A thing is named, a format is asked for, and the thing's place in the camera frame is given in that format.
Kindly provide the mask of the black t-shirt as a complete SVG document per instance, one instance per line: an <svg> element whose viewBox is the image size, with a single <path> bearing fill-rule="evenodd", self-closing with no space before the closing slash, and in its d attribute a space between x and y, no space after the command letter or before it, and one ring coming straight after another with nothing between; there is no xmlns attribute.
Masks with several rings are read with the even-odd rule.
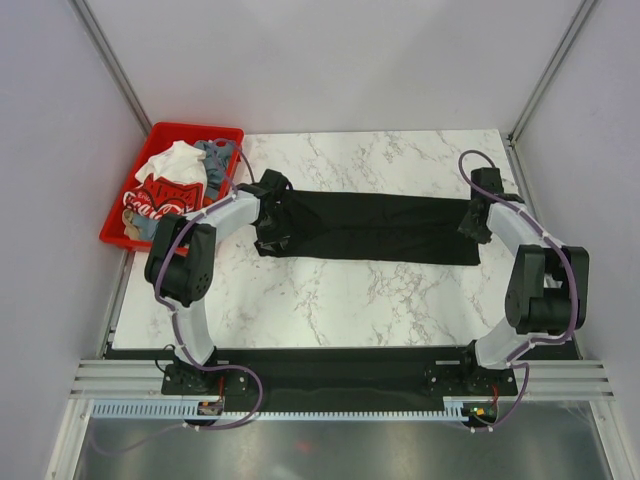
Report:
<svg viewBox="0 0 640 480"><path fill-rule="evenodd" d="M294 246L277 258L477 266L478 244L457 229L463 199L286 190Z"/></svg>

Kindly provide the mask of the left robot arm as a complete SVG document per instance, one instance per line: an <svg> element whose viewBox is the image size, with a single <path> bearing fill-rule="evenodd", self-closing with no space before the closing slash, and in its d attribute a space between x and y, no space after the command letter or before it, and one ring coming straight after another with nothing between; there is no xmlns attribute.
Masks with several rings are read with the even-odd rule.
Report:
<svg viewBox="0 0 640 480"><path fill-rule="evenodd" d="M219 369L208 360L215 351L204 297L212 281L217 245L245 226L253 226L257 247L280 253L290 240L281 199L291 187L279 172L266 170L257 183L241 184L222 200L187 215L166 214L157 227L144 276L158 303L171 315L176 356L188 363L185 382L208 393Z"/></svg>

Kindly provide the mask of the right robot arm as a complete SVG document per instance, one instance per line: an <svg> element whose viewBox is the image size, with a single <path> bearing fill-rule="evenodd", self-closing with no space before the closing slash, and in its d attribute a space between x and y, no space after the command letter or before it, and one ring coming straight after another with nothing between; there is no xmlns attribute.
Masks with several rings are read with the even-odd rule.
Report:
<svg viewBox="0 0 640 480"><path fill-rule="evenodd" d="M497 168L463 177L471 203L459 232L479 244L497 237L514 258L503 319L468 346L472 360L457 371L460 386L477 394L493 383L493 370L511 367L538 345L562 344L584 325L590 257L551 236L519 196L505 193Z"/></svg>

